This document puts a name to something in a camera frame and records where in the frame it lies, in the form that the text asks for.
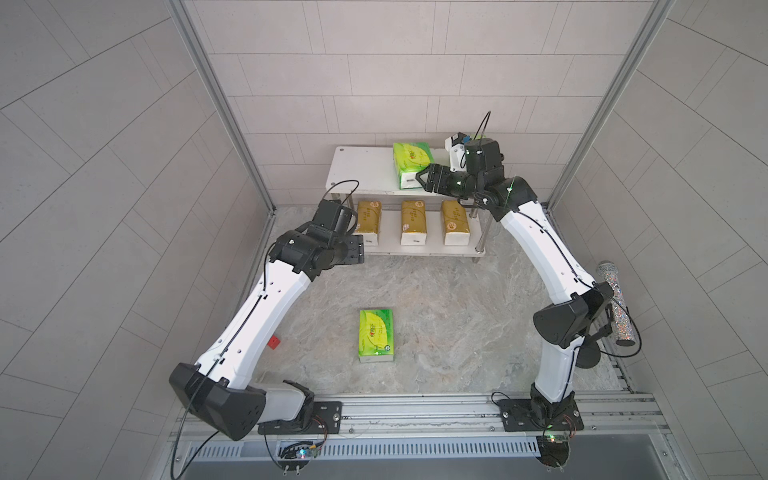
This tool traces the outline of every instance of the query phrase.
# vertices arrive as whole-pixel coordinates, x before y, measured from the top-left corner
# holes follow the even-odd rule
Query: tissue box
[[[395,359],[392,311],[360,310],[357,355],[360,362],[391,362]]]
[[[362,235],[366,247],[379,245],[379,225],[382,218],[382,203],[362,201],[357,203],[357,229],[355,235]]]
[[[426,245],[427,214],[424,202],[421,200],[402,202],[400,218],[402,223],[400,245]]]
[[[444,245],[469,245],[467,212],[456,200],[444,200],[440,208]]]
[[[429,164],[435,163],[429,144],[424,142],[394,144],[392,155],[395,158],[400,189],[420,188],[421,184],[416,180],[416,174],[427,168]]]

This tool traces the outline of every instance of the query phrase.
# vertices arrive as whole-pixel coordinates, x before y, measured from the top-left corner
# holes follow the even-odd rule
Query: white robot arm
[[[574,367],[589,340],[588,327],[613,290],[607,283],[597,284],[578,264],[525,180],[504,178],[497,142],[468,141],[463,156],[466,170],[433,164],[417,179],[427,191],[459,200],[472,197],[472,206],[489,210],[544,280],[552,304],[533,319],[542,352],[528,415],[533,425],[546,426],[575,409]],[[351,234],[354,224],[349,228],[355,215],[338,200],[321,200],[311,222],[278,238],[265,273],[232,323],[194,365],[180,363],[170,376],[190,412],[233,440],[257,423],[279,425],[285,433],[307,428],[313,416],[311,391],[288,381],[260,385],[250,380],[267,341],[311,281],[332,266],[364,261],[362,237]]]

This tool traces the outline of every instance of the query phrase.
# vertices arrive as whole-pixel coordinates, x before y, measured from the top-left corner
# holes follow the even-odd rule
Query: shelf leg
[[[485,225],[482,226],[482,234],[480,235],[480,241],[475,247],[475,252],[477,253],[485,252],[485,241],[488,239],[488,233],[491,231],[492,224],[493,224],[493,217],[488,215],[488,219],[485,221]],[[481,257],[473,257],[472,262],[477,263],[480,261],[480,258]]]

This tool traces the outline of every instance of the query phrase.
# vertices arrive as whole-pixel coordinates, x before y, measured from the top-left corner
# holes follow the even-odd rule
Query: yellow tissue pack
[[[440,212],[443,245],[469,245],[469,220],[465,208],[456,200],[444,200]]]
[[[400,245],[426,245],[427,213],[421,200],[406,200],[400,210]]]
[[[355,235],[362,235],[362,242],[366,247],[379,245],[379,226],[382,219],[382,203],[373,201],[360,201],[357,203],[357,228]]]
[[[360,335],[357,355],[360,362],[391,362],[395,359],[392,311],[360,310]]]

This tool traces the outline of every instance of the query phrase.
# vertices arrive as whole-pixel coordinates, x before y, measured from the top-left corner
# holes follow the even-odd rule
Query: black bracket
[[[533,419],[530,399],[499,399],[496,404],[501,410],[505,432],[538,432],[540,435],[544,430],[570,431],[571,425],[565,419],[566,415],[574,423],[574,430],[584,430],[581,412],[576,402],[572,400],[567,406],[561,406],[562,413],[549,422],[549,425],[552,425],[551,429],[547,429],[548,425],[539,424]]]
[[[312,417],[318,416],[328,426],[328,434],[339,433],[341,428],[342,418],[342,403],[341,402],[314,402],[312,407]],[[277,420],[275,422],[264,422],[259,424],[259,435],[323,435],[325,432],[318,425],[317,422],[310,422],[310,424],[304,428],[291,427],[291,423],[281,422]]]

